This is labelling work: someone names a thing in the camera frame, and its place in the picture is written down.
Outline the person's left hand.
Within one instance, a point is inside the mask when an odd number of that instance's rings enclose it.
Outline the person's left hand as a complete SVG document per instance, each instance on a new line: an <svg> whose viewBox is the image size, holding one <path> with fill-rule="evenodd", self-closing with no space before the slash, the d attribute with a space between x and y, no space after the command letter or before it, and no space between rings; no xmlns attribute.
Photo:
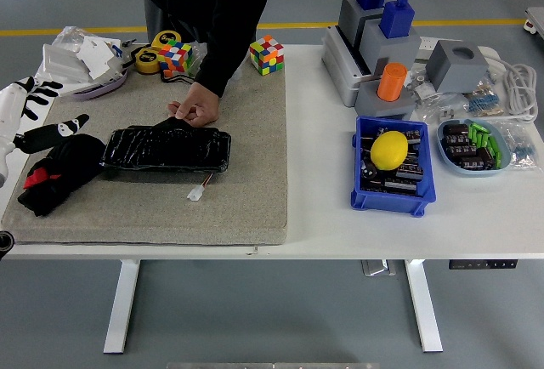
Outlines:
<svg viewBox="0 0 544 369"><path fill-rule="evenodd" d="M183 102L172 101L167 105L170 116L184 120L192 127L201 128L215 122L219 117L219 97L194 82Z"/></svg>

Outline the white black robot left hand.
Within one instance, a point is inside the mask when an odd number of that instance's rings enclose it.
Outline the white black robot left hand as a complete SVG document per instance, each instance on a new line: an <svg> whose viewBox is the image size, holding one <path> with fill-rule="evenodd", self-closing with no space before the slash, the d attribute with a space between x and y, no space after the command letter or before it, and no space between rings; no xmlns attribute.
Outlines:
<svg viewBox="0 0 544 369"><path fill-rule="evenodd" d="M88 114L81 114L66 122L18 133L23 116L33 121L37 119L37 115L26 106L27 101L47 105L44 96L58 97L62 88L63 85L55 81L40 82L35 77L27 77L9 84L1 91L1 186L9 175L7 155L15 148L26 154L34 154L55 147L77 133L89 120Z"/></svg>

